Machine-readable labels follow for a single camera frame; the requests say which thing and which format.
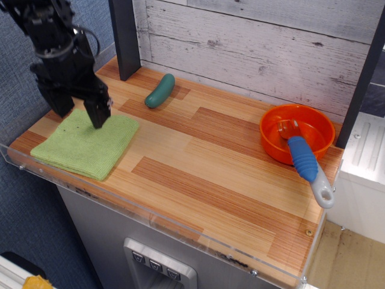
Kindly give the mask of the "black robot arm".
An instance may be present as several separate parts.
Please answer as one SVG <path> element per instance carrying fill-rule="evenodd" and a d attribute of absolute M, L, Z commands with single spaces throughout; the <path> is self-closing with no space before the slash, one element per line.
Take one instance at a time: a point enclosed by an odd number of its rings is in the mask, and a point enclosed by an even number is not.
<path fill-rule="evenodd" d="M 106 84 L 94 73 L 95 55 L 88 30 L 72 23 L 69 1 L 1 1 L 41 60 L 30 66 L 37 87 L 53 111 L 64 117 L 83 100 L 93 126 L 103 126 L 111 115 L 112 100 Z"/>

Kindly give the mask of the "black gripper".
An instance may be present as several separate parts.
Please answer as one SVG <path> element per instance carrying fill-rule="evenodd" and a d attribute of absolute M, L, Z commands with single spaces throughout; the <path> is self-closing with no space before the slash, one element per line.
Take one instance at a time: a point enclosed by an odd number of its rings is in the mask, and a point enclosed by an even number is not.
<path fill-rule="evenodd" d="M 59 48 L 38 51 L 41 62 L 30 66 L 38 89 L 52 110 L 60 117 L 74 107 L 72 97 L 84 100 L 88 116 L 96 129 L 111 117 L 112 99 L 107 86 L 94 74 L 100 43 L 90 30 L 70 28 L 70 42 Z"/>

